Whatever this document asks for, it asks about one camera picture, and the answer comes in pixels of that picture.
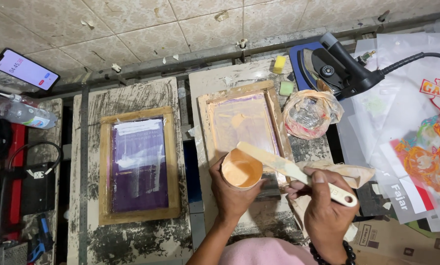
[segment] black cable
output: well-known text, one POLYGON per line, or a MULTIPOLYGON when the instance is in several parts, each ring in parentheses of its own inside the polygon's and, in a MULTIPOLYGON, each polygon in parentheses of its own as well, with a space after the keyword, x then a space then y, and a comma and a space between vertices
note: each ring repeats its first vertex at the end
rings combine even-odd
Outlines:
POLYGON ((394 71, 394 70, 396 70, 396 69, 398 69, 398 68, 400 68, 400 67, 402 67, 404 65, 407 65, 407 64, 409 64, 411 62, 414 62, 414 61, 416 61, 418 59, 424 58, 424 57, 437 57, 437 58, 440 58, 440 53, 437 53, 437 52, 420 52, 418 54, 415 54, 413 56, 405 58, 405 59, 403 59, 401 61, 398 61, 398 62, 396 62, 396 63, 394 63, 394 64, 392 64, 392 65, 390 65, 390 66, 388 66, 388 67, 386 67, 384 69, 382 69, 382 73, 384 75, 388 75, 388 73, 390 73, 390 72, 392 72, 392 71, 394 71))
POLYGON ((31 148, 31 147, 34 147, 34 146, 37 146, 37 145, 40 145, 40 144, 50 144, 50 145, 53 145, 54 147, 56 147, 56 149, 58 150, 58 158, 57 158, 56 161, 54 162, 53 166, 51 166, 50 169, 48 169, 48 170, 45 172, 45 175, 48 175, 48 173, 50 173, 52 170, 54 170, 54 168, 55 168, 56 166, 58 166, 58 164, 59 164, 60 161, 61 161, 61 156, 62 156, 62 153, 63 153, 63 151, 61 150, 61 147, 59 147, 59 146, 58 146, 57 144, 55 144, 54 142, 50 142, 50 141, 35 141, 35 142, 29 142, 29 143, 27 143, 27 144, 24 144, 24 145, 21 146, 19 149, 17 149, 17 150, 15 151, 15 153, 12 154, 11 158, 9 159, 9 165, 7 166, 7 168, 8 168, 9 170, 11 169, 12 160, 13 160, 13 159, 15 158, 15 156, 16 156, 20 151, 22 151, 24 148, 26 148, 26 147, 31 148))

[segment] plastic bottle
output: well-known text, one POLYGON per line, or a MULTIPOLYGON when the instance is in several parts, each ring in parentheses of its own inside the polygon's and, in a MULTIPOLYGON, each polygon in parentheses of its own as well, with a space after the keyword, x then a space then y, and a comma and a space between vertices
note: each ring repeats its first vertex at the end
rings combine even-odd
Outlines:
POLYGON ((0 97, 0 119, 40 129, 54 127, 54 122, 58 120, 52 112, 20 102, 11 102, 2 97, 0 97))
POLYGON ((17 94, 7 95, 4 93, 0 93, 0 95, 8 98, 11 102, 20 102, 32 107, 37 107, 45 110, 47 110, 49 107, 46 102, 40 101, 39 99, 31 98, 29 96, 17 95, 17 94))

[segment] metal ruler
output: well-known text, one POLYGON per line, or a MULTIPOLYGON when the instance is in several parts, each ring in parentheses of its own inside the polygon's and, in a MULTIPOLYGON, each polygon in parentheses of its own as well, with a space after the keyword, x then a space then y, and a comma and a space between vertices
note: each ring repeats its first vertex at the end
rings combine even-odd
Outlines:
POLYGON ((80 174, 80 207, 79 207, 79 264, 87 264, 87 175, 88 175, 88 114, 89 87, 83 85, 81 99, 81 174, 80 174))

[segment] wooden table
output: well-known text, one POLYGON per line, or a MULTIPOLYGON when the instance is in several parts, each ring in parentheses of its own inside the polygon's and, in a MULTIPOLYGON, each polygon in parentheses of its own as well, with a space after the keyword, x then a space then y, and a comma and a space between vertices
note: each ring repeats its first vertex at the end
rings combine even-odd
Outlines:
POLYGON ((68 264, 79 261, 80 240, 87 240, 87 264, 133 264, 192 255, 186 173, 176 78, 164 78, 123 88, 89 93, 87 235, 80 233, 80 111, 81 95, 74 97, 68 264), (100 118, 160 106, 172 106, 181 197, 179 218, 119 225, 99 225, 100 118))
MULTIPOLYGON (((211 177, 208 172, 208 159, 200 129, 200 115, 197 97, 220 90, 230 89, 258 81, 271 79, 278 94, 280 82, 287 80, 292 72, 290 60, 287 58, 283 74, 271 72, 275 59, 264 59, 240 65, 227 66, 189 75, 190 92, 192 96, 192 112, 195 130, 195 143, 199 162, 200 187, 204 204, 205 230, 208 232, 218 214, 215 198, 211 191, 211 177)), ((279 96, 283 107, 286 97, 279 96)), ((333 161, 326 135, 311 141, 289 136, 295 161, 313 161, 326 159, 333 161)), ((303 235, 295 224, 292 211, 285 195, 280 201, 254 202, 249 210, 241 217, 230 243, 250 237, 276 237, 293 244, 301 244, 303 235)))
MULTIPOLYGON (((53 99, 49 101, 51 109, 49 111, 53 112, 58 120, 55 122, 53 128, 42 130, 36 128, 28 128, 28 142, 34 141, 50 141, 57 145, 61 145, 61 124, 63 117, 63 100, 53 99)), ((48 144, 41 144, 32 147, 27 152, 27 163, 26 165, 35 165, 48 161, 55 161, 58 157, 58 151, 55 147, 48 144)), ((60 189, 60 165, 54 169, 55 180, 55 195, 54 195, 54 210, 45 213, 46 220, 48 224, 48 229, 53 237, 53 241, 56 242, 56 229, 58 227, 58 195, 60 189)), ((23 223, 25 228, 22 230, 22 237, 24 239, 30 240, 39 232, 37 216, 39 214, 29 214, 23 216, 23 223)), ((55 260, 56 246, 53 245, 53 249, 44 253, 40 259, 38 259, 36 265, 52 265, 55 260)))

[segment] phone screen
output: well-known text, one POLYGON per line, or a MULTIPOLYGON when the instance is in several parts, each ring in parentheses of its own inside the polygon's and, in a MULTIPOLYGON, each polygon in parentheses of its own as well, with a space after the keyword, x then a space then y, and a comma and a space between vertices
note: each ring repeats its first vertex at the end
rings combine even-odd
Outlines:
POLYGON ((9 49, 0 54, 0 71, 45 90, 51 88, 60 78, 52 71, 9 49))

